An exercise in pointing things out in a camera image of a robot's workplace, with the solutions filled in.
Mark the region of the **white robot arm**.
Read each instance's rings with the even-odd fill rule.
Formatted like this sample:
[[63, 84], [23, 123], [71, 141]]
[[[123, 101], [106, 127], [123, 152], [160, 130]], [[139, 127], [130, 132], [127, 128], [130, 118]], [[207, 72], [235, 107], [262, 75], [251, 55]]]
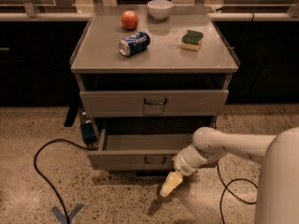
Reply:
[[299, 224], [299, 128], [278, 135], [228, 134], [202, 127], [174, 158], [160, 194], [168, 196], [185, 176], [231, 153], [260, 163], [254, 224]]

